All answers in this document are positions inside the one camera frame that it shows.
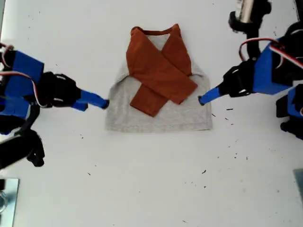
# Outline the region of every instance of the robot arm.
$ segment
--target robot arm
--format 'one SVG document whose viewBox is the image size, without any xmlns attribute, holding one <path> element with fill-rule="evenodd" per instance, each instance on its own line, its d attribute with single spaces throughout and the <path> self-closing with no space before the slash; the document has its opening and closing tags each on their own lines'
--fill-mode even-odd
<svg viewBox="0 0 303 227">
<path fill-rule="evenodd" d="M 82 90 L 63 74 L 43 72 L 44 64 L 6 46 L 1 55 L 5 66 L 0 71 L 0 133 L 12 138 L 0 143 L 0 169 L 27 158 L 34 166 L 42 166 L 45 157 L 41 138 L 31 130 L 40 108 L 71 107 L 85 111 L 88 104 L 106 109 L 109 100 Z"/>
<path fill-rule="evenodd" d="M 230 14 L 230 26 L 235 31 L 247 34 L 247 41 L 240 46 L 242 63 L 232 67 L 223 76 L 223 82 L 203 96 L 205 105 L 223 95 L 230 97 L 247 96 L 252 93 L 274 95 L 293 86 L 295 80 L 303 80 L 303 22 L 294 23 L 286 34 L 277 39 L 257 38 L 262 18 L 270 12 L 267 0 L 240 1 L 240 13 Z M 258 41 L 271 43 L 260 52 Z M 241 54 L 241 47 L 247 44 L 249 59 Z M 289 116 L 281 129 L 303 139 L 303 85 L 291 89 L 288 95 L 276 103 L 277 117 Z"/>
</svg>

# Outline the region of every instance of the cable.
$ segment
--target cable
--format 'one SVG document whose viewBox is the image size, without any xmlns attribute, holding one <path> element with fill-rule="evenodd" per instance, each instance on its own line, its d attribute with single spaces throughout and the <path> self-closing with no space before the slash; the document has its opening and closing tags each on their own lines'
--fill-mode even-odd
<svg viewBox="0 0 303 227">
<path fill-rule="evenodd" d="M 240 56 L 240 58 L 241 58 L 242 61 L 246 61 L 245 58 L 244 58 L 244 56 L 243 56 L 243 54 L 242 54 L 242 46 L 245 45 L 245 44 L 247 44 L 247 43 L 249 43 L 249 42 L 252 42 L 252 41 L 272 41 L 272 42 L 280 44 L 277 40 L 272 39 L 272 38 L 251 38 L 251 39 L 247 39 L 239 47 L 239 56 Z"/>
<path fill-rule="evenodd" d="M 46 108 L 47 107 L 47 105 L 42 105 L 39 102 L 36 83 L 34 82 L 34 80 L 29 75 L 27 75 L 25 73 L 22 73 L 22 72 L 17 72 L 17 71 L 5 71 L 5 72 L 0 72 L 0 76 L 22 76 L 22 77 L 26 77 L 26 78 L 30 79 L 33 83 L 34 95 L 35 95 L 35 98 L 36 98 L 36 101 L 37 101 L 38 105 L 41 108 Z"/>
<path fill-rule="evenodd" d="M 6 45 L 6 44 L 3 44 L 3 43 L 0 43 L 1 46 L 4 46 L 5 49 L 4 51 L 1 53 L 1 60 L 2 60 L 2 63 L 3 65 L 5 65 L 7 68 L 11 68 L 11 66 L 9 66 L 6 61 L 5 61 L 5 55 L 6 53 L 9 51 L 9 50 L 13 50 L 14 49 L 14 46 L 13 45 Z"/>
<path fill-rule="evenodd" d="M 291 63 L 295 64 L 296 66 L 300 67 L 303 69 L 303 63 L 299 62 L 296 58 L 292 57 L 291 55 L 285 53 L 284 51 L 270 45 L 269 46 L 270 50 L 281 55 L 283 58 L 289 60 Z"/>
</svg>

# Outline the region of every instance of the folded cloth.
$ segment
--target folded cloth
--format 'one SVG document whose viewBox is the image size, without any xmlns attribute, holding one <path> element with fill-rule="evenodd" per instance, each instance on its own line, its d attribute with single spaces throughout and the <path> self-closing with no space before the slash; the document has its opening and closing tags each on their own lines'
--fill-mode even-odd
<svg viewBox="0 0 303 227">
<path fill-rule="evenodd" d="M 161 51 L 146 37 L 165 34 L 169 38 Z M 130 75 L 142 82 L 130 105 L 152 117 L 168 100 L 180 104 L 197 87 L 187 77 L 191 62 L 178 25 L 163 32 L 133 28 L 126 60 Z"/>
<path fill-rule="evenodd" d="M 189 57 L 178 25 L 165 31 L 134 27 L 126 62 L 109 92 L 106 128 L 124 132 L 210 129 L 210 104 L 201 106 L 197 99 L 208 89 L 209 82 Z"/>
</svg>

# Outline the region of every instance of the white tabletop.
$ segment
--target white tabletop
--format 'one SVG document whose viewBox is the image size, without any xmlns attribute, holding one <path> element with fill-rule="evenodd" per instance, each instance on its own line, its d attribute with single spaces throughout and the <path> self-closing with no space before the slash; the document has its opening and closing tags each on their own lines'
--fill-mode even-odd
<svg viewBox="0 0 303 227">
<path fill-rule="evenodd" d="M 235 0 L 8 0 L 1 40 L 107 97 L 131 28 L 179 23 L 214 87 L 240 63 L 234 9 Z M 275 0 L 260 36 L 282 36 L 296 20 L 293 1 Z M 20 178 L 14 226 L 301 227 L 293 170 L 303 168 L 303 141 L 280 130 L 284 94 L 215 100 L 214 128 L 196 132 L 109 132 L 93 106 L 42 110 L 33 129 L 45 165 L 23 160 L 2 172 Z"/>
</svg>

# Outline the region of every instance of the orange cloth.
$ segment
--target orange cloth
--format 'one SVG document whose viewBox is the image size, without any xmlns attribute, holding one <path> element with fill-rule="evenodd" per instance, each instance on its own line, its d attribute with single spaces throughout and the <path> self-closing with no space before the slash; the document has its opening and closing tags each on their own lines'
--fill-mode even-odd
<svg viewBox="0 0 303 227">
<path fill-rule="evenodd" d="M 170 34 L 159 51 L 147 35 Z M 178 25 L 165 31 L 131 31 L 126 60 L 130 76 L 142 82 L 130 106 L 152 117 L 171 100 L 182 103 L 197 87 L 192 75 L 191 60 L 183 43 Z"/>
</svg>

